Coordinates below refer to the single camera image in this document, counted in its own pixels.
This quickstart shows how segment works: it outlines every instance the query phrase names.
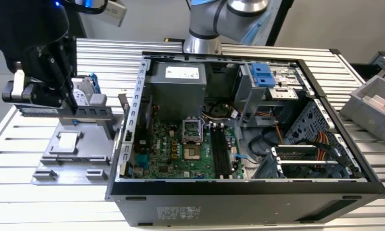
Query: blue light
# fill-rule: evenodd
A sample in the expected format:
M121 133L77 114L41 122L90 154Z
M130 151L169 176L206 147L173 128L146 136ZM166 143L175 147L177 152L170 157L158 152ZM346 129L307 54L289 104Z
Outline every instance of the blue light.
M90 5L91 5L90 0L83 0L83 6L85 6L85 7L90 7Z

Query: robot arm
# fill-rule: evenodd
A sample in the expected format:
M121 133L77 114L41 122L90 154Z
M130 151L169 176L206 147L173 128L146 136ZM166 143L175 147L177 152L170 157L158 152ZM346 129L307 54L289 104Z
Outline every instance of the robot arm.
M185 53L221 54L219 35L253 45L269 21L267 0L191 0Z
M25 116L27 112L35 116L39 112L55 117L75 115L70 80L75 77L75 41L67 36L63 7L98 14L106 2L87 8L69 0L0 0L0 50L14 73L2 100L14 103Z

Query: printed label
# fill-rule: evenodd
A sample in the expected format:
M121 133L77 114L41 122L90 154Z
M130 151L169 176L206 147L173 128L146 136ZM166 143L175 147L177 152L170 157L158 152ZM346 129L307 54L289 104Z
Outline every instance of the printed label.
M25 113L58 114L57 109L50 109L50 108L22 108L21 111Z
M233 112L230 113L230 117L231 118L237 118L238 112L235 110L233 110Z
M165 69L165 77L199 79L198 67L169 66Z
M157 207L157 215L161 220L198 219L199 206L162 206Z
M73 95L78 106L89 106L85 93L79 89L73 90Z

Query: aluminum extrusion table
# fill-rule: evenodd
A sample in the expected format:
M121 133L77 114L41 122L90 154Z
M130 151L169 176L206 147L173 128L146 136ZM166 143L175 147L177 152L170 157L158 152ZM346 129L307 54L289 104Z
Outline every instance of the aluminum extrusion table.
M181 43L77 41L78 74L95 72L107 106L121 113L117 94L131 100L142 51L181 52ZM225 55L303 59L339 110L362 79L335 50L223 45ZM34 186L31 174L46 148L57 119L23 118L14 107L0 124L0 229L135 230L127 226L114 203L103 201L105 186ZM385 143L353 122L343 124L385 185ZM326 224L291 226L151 227L154 230L385 230L385 198Z

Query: gray bin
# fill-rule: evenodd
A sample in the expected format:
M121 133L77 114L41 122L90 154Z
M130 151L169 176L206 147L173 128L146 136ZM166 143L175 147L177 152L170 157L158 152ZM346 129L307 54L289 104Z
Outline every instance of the gray bin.
M362 99L374 95L385 99L385 80L378 76L350 93L339 113L385 141L385 112Z

